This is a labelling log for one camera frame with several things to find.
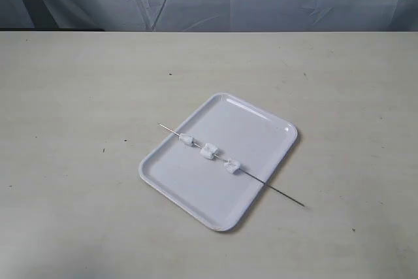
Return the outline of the white marshmallow piece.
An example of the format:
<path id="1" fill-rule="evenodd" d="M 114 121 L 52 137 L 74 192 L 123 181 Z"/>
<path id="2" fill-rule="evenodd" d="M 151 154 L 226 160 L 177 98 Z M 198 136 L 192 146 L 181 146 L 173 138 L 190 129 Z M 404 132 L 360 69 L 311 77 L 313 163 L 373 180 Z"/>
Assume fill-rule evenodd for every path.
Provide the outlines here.
<path id="1" fill-rule="evenodd" d="M 234 174 L 241 168 L 241 163 L 234 159 L 227 159 L 223 165 L 225 170 L 230 174 Z"/>
<path id="2" fill-rule="evenodd" d="M 187 146 L 193 145 L 193 137 L 191 135 L 180 133 L 178 136 L 179 140 L 182 141 Z"/>
<path id="3" fill-rule="evenodd" d="M 206 143 L 200 150 L 200 155 L 202 157 L 204 157 L 205 159 L 209 159 L 209 160 L 213 160 L 218 152 L 218 147 L 210 144 L 210 143 Z"/>

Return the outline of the white rectangular plastic tray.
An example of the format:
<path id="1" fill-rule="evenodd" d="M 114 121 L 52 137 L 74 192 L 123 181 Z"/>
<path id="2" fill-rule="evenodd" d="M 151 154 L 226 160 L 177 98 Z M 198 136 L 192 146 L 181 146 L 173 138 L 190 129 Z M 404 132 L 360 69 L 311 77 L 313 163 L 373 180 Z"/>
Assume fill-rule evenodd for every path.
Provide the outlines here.
<path id="1" fill-rule="evenodd" d="M 141 161 L 141 179 L 217 232 L 236 227 L 298 139 L 292 123 L 230 93 L 214 94 L 178 127 L 161 127 L 167 138 Z M 200 155 L 206 143 L 218 147 L 213 160 Z M 241 168 L 228 173 L 227 159 Z"/>

